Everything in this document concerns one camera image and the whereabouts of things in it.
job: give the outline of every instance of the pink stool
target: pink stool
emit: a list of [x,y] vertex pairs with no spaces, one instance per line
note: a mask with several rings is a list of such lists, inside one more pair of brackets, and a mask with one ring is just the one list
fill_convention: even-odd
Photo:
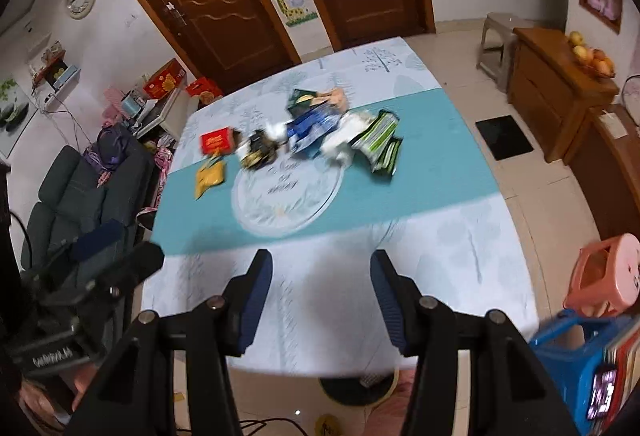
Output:
[[[564,307],[588,317],[611,317],[638,298],[640,242],[626,233],[580,250]],[[585,307],[593,308],[585,313]]]

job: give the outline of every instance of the circular tablecloth print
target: circular tablecloth print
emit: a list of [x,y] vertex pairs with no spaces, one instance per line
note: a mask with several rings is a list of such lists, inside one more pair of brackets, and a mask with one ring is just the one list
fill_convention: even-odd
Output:
[[279,154],[256,171],[240,170],[232,191],[236,220],[255,235],[281,237],[316,220],[337,195],[344,169],[323,157]]

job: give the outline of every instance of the gray stool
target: gray stool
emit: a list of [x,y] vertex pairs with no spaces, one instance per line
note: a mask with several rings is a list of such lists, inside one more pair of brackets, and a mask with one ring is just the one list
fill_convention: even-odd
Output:
[[[533,24],[527,22],[510,13],[489,13],[484,20],[482,28],[482,41],[476,67],[482,69],[491,77],[498,89],[507,92],[509,79],[511,77],[511,67],[513,64],[513,50],[516,43],[514,28],[532,28]],[[486,47],[486,32],[492,29],[500,35],[502,44],[499,46]]]

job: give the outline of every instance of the plastic stool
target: plastic stool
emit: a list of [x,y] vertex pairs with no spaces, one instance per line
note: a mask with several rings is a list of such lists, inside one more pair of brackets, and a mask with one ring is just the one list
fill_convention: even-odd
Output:
[[[482,69],[497,84],[498,89],[507,92],[509,78],[511,77],[511,67],[513,64],[513,49],[516,43],[514,28],[532,28],[533,24],[510,13],[489,13],[484,20],[482,28],[482,41],[480,43],[480,54],[476,67]],[[495,30],[502,39],[502,45],[486,48],[486,32]],[[492,62],[490,51],[501,50],[500,63]]]
[[[593,421],[587,420],[591,387],[596,368],[604,362],[606,346],[633,322],[628,315],[616,318],[588,319],[575,311],[563,310],[529,342],[554,381],[582,436],[589,433]],[[574,350],[550,344],[574,326],[581,326],[584,344]]]
[[[640,242],[626,233],[602,242],[592,242],[580,250],[564,299],[564,307],[585,316],[614,316],[632,306],[638,298]],[[585,313],[585,307],[604,305],[600,315]]]

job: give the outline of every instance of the round black object under table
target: round black object under table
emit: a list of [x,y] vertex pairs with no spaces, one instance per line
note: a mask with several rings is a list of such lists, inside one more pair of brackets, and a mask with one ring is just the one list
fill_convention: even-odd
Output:
[[325,394],[341,405],[366,407],[377,405],[386,400],[396,388],[398,371],[385,376],[380,382],[370,387],[360,383],[360,377],[354,378],[320,378],[320,386]]

